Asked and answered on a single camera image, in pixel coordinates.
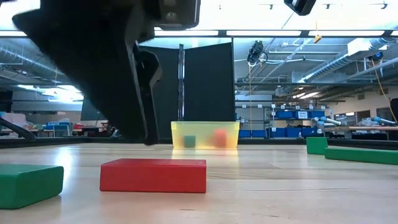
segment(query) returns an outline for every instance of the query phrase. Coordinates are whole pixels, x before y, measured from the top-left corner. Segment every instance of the chair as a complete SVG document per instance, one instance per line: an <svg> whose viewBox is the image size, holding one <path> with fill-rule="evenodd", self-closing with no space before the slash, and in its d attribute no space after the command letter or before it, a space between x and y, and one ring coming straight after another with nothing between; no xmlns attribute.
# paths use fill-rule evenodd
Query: chair
<svg viewBox="0 0 398 224"><path fill-rule="evenodd" d="M53 130L54 130L54 137L70 136L69 125L66 124L54 125Z"/></svg>

